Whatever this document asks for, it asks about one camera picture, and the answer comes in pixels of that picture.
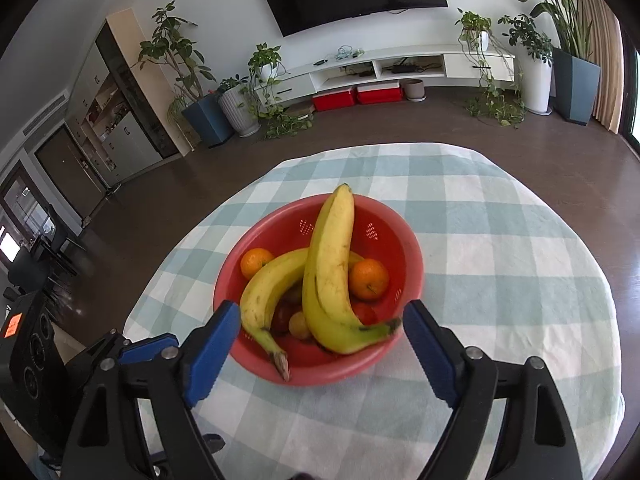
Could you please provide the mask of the white tv console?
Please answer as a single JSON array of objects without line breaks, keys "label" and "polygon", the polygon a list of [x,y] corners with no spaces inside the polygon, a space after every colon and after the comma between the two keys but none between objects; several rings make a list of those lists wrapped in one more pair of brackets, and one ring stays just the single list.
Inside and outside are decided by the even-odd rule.
[{"label": "white tv console", "polygon": [[279,70],[276,90],[284,105],[320,92],[406,79],[422,79],[427,87],[476,87],[477,76],[460,44],[436,44],[367,50],[356,58]]}]

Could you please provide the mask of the red tomato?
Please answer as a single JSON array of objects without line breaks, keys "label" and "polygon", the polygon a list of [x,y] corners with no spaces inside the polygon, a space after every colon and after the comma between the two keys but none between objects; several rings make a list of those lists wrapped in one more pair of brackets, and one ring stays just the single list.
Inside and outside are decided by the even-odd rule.
[{"label": "red tomato", "polygon": [[375,310],[366,302],[354,302],[352,310],[356,314],[358,320],[365,326],[378,324],[378,315]]},{"label": "red tomato", "polygon": [[294,314],[300,312],[302,306],[296,302],[279,302],[274,310],[270,330],[275,334],[286,334],[290,330],[288,324]]}]

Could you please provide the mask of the curved yellow banana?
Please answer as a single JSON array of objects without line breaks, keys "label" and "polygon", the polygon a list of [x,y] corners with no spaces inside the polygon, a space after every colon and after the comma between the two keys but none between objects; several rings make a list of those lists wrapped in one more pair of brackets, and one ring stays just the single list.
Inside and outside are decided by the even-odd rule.
[{"label": "curved yellow banana", "polygon": [[286,290],[303,279],[303,310],[311,335],[323,347],[339,354],[352,354],[374,343],[366,326],[349,326],[336,322],[320,306],[314,288],[314,252],[296,249],[275,258],[259,270],[247,284],[240,300],[241,323],[270,356],[280,377],[291,379],[288,355],[271,335],[271,322],[277,304]]}]

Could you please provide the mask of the brown longan fruit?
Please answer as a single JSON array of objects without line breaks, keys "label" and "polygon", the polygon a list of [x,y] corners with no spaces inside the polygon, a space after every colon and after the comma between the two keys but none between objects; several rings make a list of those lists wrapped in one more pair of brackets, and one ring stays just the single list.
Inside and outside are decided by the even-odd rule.
[{"label": "brown longan fruit", "polygon": [[306,340],[311,337],[311,332],[302,311],[298,311],[291,316],[288,321],[288,332],[298,340]]}]

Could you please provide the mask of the orange tangerine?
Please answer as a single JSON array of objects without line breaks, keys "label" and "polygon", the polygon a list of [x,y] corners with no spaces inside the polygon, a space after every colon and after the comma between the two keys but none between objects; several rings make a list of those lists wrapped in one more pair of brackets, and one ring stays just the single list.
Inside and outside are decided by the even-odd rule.
[{"label": "orange tangerine", "polygon": [[273,254],[265,248],[252,248],[240,260],[240,270],[244,278],[249,281],[257,272],[270,263]]}]

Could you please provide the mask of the bushy plant white pot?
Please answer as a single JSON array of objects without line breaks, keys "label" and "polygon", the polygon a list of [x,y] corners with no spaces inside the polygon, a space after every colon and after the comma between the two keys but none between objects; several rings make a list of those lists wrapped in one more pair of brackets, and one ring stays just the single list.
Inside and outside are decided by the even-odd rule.
[{"label": "bushy plant white pot", "polygon": [[513,18],[503,15],[498,23],[506,26],[503,36],[515,49],[520,71],[518,81],[525,109],[540,116],[550,115],[553,61],[551,39],[544,32],[538,32],[534,20],[526,14],[518,14]]}]

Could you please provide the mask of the small tangerine top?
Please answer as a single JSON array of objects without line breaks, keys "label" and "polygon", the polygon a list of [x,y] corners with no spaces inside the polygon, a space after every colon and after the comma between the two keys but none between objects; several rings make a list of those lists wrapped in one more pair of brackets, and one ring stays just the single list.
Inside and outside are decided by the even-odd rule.
[{"label": "small tangerine top", "polygon": [[386,267],[375,259],[357,261],[349,270],[348,286],[355,296],[364,301],[381,298],[388,286],[390,276]]}]

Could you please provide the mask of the red storage box right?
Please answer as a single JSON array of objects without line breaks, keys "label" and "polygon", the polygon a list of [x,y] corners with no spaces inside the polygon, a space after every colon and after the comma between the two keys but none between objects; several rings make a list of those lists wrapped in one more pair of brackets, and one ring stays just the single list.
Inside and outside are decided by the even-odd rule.
[{"label": "red storage box right", "polygon": [[360,84],[356,89],[356,98],[361,105],[393,103],[402,101],[404,92],[398,81]]}]

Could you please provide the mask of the long yellow banana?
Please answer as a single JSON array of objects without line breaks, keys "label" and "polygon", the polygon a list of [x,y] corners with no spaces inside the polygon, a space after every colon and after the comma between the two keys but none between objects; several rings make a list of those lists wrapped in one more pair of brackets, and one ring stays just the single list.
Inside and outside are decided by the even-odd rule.
[{"label": "long yellow banana", "polygon": [[[350,187],[339,185],[323,203],[312,234],[310,247],[314,252],[314,288],[320,306],[332,320],[349,326],[365,326],[352,310],[348,289],[348,270],[352,229],[355,221],[355,199]],[[375,344],[392,338],[401,320],[366,326]]]}]

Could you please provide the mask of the green white checkered tablecloth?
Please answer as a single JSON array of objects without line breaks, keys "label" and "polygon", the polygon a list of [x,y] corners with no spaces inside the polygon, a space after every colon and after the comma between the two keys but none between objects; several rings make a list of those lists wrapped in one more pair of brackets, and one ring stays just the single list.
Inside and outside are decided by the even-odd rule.
[{"label": "green white checkered tablecloth", "polygon": [[[480,153],[436,143],[341,148],[281,162],[211,212],[167,255],[124,327],[139,340],[184,338],[206,322],[224,259],[271,211],[341,183],[411,226],[436,320],[499,361],[543,358],[593,478],[624,416],[620,332],[611,287],[577,234]],[[226,445],[230,479],[413,479],[449,418],[410,344],[365,372],[295,388],[224,363],[198,426]]]}]

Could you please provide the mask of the white cabinet shelving unit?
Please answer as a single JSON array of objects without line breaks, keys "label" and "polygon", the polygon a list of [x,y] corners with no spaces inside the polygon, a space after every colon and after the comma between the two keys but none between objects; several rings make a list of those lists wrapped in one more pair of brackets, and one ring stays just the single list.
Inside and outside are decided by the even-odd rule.
[{"label": "white cabinet shelving unit", "polygon": [[138,61],[144,40],[133,10],[109,15],[67,107],[70,133],[109,188],[194,149],[167,117],[175,95],[160,66]]}]

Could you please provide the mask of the tall plant blue pot left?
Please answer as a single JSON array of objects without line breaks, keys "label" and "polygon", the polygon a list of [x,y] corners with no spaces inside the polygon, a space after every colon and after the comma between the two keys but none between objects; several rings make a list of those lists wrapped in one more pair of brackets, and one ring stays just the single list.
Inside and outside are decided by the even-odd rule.
[{"label": "tall plant blue pot left", "polygon": [[176,2],[159,6],[152,15],[155,28],[150,39],[140,42],[138,65],[169,67],[174,75],[174,97],[168,105],[168,119],[176,126],[188,125],[206,148],[216,148],[232,137],[232,128],[212,92],[203,81],[215,82],[196,41],[186,36],[188,28],[198,24],[176,14]]}]

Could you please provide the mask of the red storage box left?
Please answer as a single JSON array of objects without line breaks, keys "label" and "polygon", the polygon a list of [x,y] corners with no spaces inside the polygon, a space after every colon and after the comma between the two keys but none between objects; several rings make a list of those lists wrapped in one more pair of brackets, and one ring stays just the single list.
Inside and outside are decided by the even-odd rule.
[{"label": "red storage box left", "polygon": [[353,88],[345,88],[317,93],[311,98],[311,102],[317,112],[326,112],[352,107],[356,104],[356,98]]}]

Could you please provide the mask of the beige curtain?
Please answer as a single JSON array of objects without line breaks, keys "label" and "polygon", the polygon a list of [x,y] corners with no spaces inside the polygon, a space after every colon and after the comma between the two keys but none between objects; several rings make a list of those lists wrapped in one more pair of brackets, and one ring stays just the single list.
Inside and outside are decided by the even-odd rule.
[{"label": "beige curtain", "polygon": [[620,21],[604,0],[578,0],[579,13],[591,24],[589,58],[601,69],[592,116],[608,131],[620,130],[624,96],[623,37]]}]

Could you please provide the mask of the red plastic colander bowl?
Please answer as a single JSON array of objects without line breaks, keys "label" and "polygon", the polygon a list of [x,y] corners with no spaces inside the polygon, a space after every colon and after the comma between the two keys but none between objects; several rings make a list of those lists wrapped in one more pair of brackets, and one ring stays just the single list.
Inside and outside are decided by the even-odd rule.
[{"label": "red plastic colander bowl", "polygon": [[339,382],[398,341],[423,285],[420,245],[392,208],[345,185],[283,206],[222,264],[214,305],[241,308],[232,358],[284,386]]}]

